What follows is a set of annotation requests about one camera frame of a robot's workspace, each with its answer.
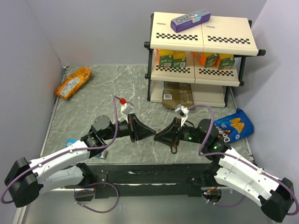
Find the top shelf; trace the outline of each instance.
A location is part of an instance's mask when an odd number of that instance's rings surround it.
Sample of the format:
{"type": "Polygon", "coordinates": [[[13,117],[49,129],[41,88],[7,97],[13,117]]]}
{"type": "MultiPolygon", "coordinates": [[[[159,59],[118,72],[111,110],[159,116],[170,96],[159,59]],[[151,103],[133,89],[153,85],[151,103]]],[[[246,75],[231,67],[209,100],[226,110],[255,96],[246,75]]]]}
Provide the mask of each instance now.
{"type": "Polygon", "coordinates": [[[150,48],[256,56],[246,18],[211,16],[208,22],[176,33],[170,23],[183,14],[154,13],[150,48]]]}

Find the checkered pattern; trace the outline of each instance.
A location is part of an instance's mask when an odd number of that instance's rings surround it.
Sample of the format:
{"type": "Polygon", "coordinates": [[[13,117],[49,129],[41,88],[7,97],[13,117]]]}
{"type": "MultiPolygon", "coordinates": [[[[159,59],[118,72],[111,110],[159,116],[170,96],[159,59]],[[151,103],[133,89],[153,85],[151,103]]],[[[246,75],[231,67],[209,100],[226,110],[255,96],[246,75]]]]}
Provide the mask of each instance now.
{"type": "Polygon", "coordinates": [[[214,75],[214,76],[234,76],[233,71],[230,70],[209,70],[209,69],[199,69],[200,74],[214,75]]]}
{"type": "Polygon", "coordinates": [[[250,44],[249,39],[238,39],[238,38],[227,38],[227,37],[216,37],[216,36],[207,36],[208,41],[214,42],[225,42],[225,43],[241,43],[241,44],[250,44]]]}
{"type": "Polygon", "coordinates": [[[190,73],[190,68],[159,68],[159,65],[156,65],[156,71],[170,71],[170,72],[179,72],[179,73],[190,73]]]}
{"type": "Polygon", "coordinates": [[[162,38],[162,39],[173,39],[173,40],[195,40],[198,41],[197,35],[181,35],[181,34],[161,34],[157,33],[156,38],[162,38]]]}

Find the orange bag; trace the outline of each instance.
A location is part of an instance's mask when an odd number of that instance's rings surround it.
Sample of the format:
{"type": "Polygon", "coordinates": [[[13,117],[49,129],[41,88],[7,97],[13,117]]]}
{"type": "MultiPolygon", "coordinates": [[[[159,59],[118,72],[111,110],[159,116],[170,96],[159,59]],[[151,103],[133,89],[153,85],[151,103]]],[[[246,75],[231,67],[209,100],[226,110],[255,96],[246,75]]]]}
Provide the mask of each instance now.
{"type": "Polygon", "coordinates": [[[82,67],[68,76],[65,81],[55,90],[55,94],[64,99],[74,95],[75,92],[89,79],[91,69],[82,67]]]}

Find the bottom shelf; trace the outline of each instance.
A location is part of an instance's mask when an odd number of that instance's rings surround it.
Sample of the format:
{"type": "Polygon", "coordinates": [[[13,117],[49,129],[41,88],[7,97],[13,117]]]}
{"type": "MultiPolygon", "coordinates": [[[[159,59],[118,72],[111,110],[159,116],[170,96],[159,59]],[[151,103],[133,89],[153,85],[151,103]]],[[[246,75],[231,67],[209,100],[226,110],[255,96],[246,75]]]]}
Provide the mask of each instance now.
{"type": "MultiPolygon", "coordinates": [[[[194,104],[225,107],[221,85],[191,84],[194,104]]],[[[163,81],[152,80],[150,101],[162,103],[163,81]]]]}

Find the marble table top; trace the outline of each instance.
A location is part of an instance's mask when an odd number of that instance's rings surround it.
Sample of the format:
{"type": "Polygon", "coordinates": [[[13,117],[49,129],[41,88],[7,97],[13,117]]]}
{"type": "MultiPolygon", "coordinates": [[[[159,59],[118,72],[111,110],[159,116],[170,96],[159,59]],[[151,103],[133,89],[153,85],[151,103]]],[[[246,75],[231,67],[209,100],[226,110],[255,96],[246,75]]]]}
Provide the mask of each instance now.
{"type": "MultiPolygon", "coordinates": [[[[66,75],[70,75],[79,66],[70,66],[66,75]]],[[[42,156],[65,148],[68,138],[80,139],[90,129],[96,117],[107,115],[115,122],[113,95],[123,97],[134,103],[134,113],[145,125],[154,130],[167,127],[177,114],[162,106],[161,103],[147,101],[148,80],[144,78],[147,66],[143,65],[95,65],[91,66],[89,80],[75,95],[65,100],[60,98],[42,156]]],[[[117,103],[119,118],[121,104],[117,103]]],[[[235,105],[229,94],[225,108],[214,107],[215,119],[235,113],[235,105]]],[[[188,120],[195,124],[201,119],[210,118],[207,108],[196,108],[189,113],[188,120]]],[[[238,153],[248,159],[245,140],[231,144],[238,153]]],[[[149,164],[149,163],[210,163],[204,157],[198,157],[199,144],[181,141],[178,153],[172,154],[168,146],[155,142],[153,137],[132,143],[129,137],[118,138],[107,149],[107,157],[93,157],[86,163],[109,164],[149,164]]]]}

